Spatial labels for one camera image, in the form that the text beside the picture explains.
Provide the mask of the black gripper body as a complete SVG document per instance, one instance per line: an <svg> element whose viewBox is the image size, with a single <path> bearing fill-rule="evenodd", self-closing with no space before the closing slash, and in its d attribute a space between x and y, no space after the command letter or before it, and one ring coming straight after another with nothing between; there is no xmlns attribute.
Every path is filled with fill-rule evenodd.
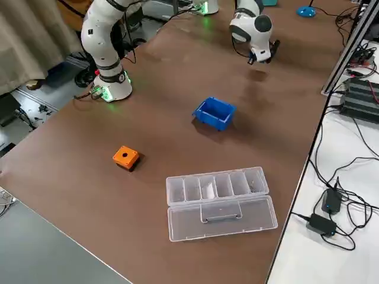
<svg viewBox="0 0 379 284"><path fill-rule="evenodd" d="M276 55L279 46L280 46L280 41L279 40L275 40L273 42L269 42L269 50L270 50L270 54L271 55L270 55L270 58L268 58L266 60L267 64L270 64L270 62L272 61L272 59Z"/></svg>

